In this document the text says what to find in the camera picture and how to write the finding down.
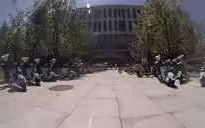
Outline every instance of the green tree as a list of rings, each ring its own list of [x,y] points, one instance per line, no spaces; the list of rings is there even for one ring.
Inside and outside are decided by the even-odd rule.
[[[198,36],[190,15],[181,9],[176,0],[146,0],[135,27],[133,50],[156,51],[166,57],[193,53]]]

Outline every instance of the large building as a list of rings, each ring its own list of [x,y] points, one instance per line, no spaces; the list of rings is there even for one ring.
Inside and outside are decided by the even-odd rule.
[[[92,35],[97,55],[123,57],[128,52],[128,43],[134,39],[134,26],[139,23],[141,8],[135,5],[88,5],[80,8],[87,14],[86,31]]]

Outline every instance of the pavement tile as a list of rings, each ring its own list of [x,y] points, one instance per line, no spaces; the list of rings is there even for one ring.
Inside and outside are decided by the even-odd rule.
[[[121,128],[119,118],[68,117],[59,128]]]
[[[85,99],[73,111],[73,116],[119,117],[115,99]]]
[[[176,95],[152,97],[152,100],[166,112],[183,111],[197,105],[197,102],[193,102]]]
[[[23,104],[17,101],[11,103],[0,104],[0,123],[5,122],[11,118],[17,117],[20,114],[33,108],[32,105]]]
[[[123,128],[183,128],[169,115],[122,118]]]
[[[141,117],[165,113],[149,98],[119,99],[121,117]]]
[[[67,117],[64,113],[56,113],[35,107],[19,117],[0,125],[0,128],[56,128]]]
[[[54,110],[56,112],[71,113],[72,110],[82,101],[82,97],[74,95],[61,95],[47,102],[40,103],[39,106]]]
[[[195,107],[172,115],[186,128],[205,128],[205,109]]]
[[[105,89],[94,89],[92,90],[87,98],[116,98],[116,94],[112,90],[105,90]]]

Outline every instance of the pavement joint line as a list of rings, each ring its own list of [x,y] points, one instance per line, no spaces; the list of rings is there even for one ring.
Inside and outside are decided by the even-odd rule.
[[[153,103],[155,103],[157,106],[159,106],[168,116],[170,116],[173,120],[175,120],[176,122],[178,122],[182,127],[187,128],[181,121],[177,120],[176,118],[174,118],[173,116],[170,115],[169,112],[167,112],[162,106],[160,106],[159,104],[157,104],[151,97],[148,97],[151,101],[153,101]]]
[[[65,117],[64,120],[62,120],[61,123],[58,124],[58,126],[57,126],[56,128],[59,128],[59,127],[65,122],[65,120],[76,110],[77,107],[80,106],[80,104],[83,102],[83,100],[86,99],[86,97],[87,97],[95,88],[96,88],[96,86],[90,89],[89,93],[86,94],[86,96],[84,96],[81,101],[79,101],[79,103],[76,105],[76,107],[73,108],[73,110],[72,110],[70,113],[68,113],[67,117]]]
[[[26,110],[25,112],[21,112],[20,114],[17,114],[17,115],[12,116],[10,119],[1,121],[1,122],[0,122],[0,125],[3,124],[3,123],[8,122],[8,121],[10,121],[10,120],[16,119],[16,118],[18,118],[18,117],[21,116],[21,115],[24,115],[26,112],[28,112],[28,111],[34,109],[35,107],[36,107],[36,106],[33,106],[33,107],[31,107],[30,109]]]
[[[121,128],[124,128],[123,127],[123,121],[122,121],[121,110],[120,110],[120,102],[119,102],[119,99],[118,99],[117,90],[115,89],[114,91],[115,91],[115,95],[116,95],[116,101],[117,101],[117,104],[118,104],[118,113],[119,113],[119,119],[120,119],[120,123],[121,123]]]

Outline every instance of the sky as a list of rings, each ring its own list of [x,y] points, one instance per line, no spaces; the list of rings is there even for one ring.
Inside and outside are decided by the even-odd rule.
[[[0,26],[9,13],[14,13],[16,8],[29,8],[33,4],[33,1],[34,0],[0,0]],[[143,0],[76,0],[76,3],[78,7],[83,7],[86,6],[87,1],[91,6],[105,4],[143,4]],[[182,7],[190,13],[195,21],[205,24],[205,0],[182,0]]]

